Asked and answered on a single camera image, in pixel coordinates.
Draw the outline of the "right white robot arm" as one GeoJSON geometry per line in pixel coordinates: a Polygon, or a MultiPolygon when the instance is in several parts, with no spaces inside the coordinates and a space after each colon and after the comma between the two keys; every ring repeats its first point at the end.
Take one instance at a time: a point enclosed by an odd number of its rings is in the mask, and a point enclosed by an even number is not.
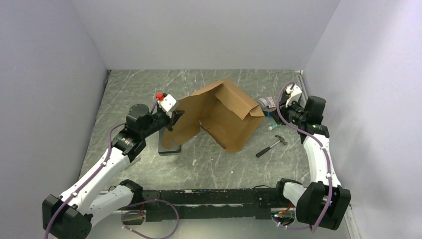
{"type": "Polygon", "coordinates": [[[310,168],[310,184],[304,187],[294,180],[282,180],[282,188],[274,193],[277,205],[285,207],[292,203],[296,219],[317,228],[339,228],[351,200],[351,193],[342,187],[334,170],[329,151],[329,131],[322,124],[326,101],[309,96],[305,106],[300,100],[282,96],[277,114],[282,124],[292,126],[300,135],[310,168]]]}

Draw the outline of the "brown cardboard box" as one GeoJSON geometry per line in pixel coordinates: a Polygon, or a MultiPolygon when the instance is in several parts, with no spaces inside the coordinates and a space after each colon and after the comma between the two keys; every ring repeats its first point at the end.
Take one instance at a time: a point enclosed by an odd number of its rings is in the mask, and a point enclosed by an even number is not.
{"type": "Polygon", "coordinates": [[[162,146],[182,145],[201,129],[227,153],[239,152],[264,119],[258,103],[230,79],[217,80],[179,100],[185,111],[173,127],[164,131],[162,146]]]}

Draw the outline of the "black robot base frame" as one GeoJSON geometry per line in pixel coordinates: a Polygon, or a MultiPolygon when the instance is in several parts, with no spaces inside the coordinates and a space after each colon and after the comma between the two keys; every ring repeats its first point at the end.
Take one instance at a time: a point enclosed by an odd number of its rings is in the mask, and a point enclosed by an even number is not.
{"type": "Polygon", "coordinates": [[[144,190],[143,196],[119,212],[135,210],[147,222],[179,219],[254,218],[269,220],[290,206],[270,187],[241,189],[144,190]]]}

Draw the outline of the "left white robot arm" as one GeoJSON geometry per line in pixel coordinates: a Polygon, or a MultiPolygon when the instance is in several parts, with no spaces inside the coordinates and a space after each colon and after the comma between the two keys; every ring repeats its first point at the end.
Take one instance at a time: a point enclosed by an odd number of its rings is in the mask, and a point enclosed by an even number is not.
{"type": "Polygon", "coordinates": [[[73,186],[59,196],[49,195],[42,203],[44,238],[85,239],[92,227],[112,212],[142,204],[157,208],[159,193],[148,195],[129,179],[121,181],[109,193],[102,189],[118,172],[128,167],[146,147],[146,138],[161,129],[172,130],[184,111],[158,106],[152,114],[147,105],[133,105],[123,129],[109,137],[108,148],[98,162],[73,186]]]}

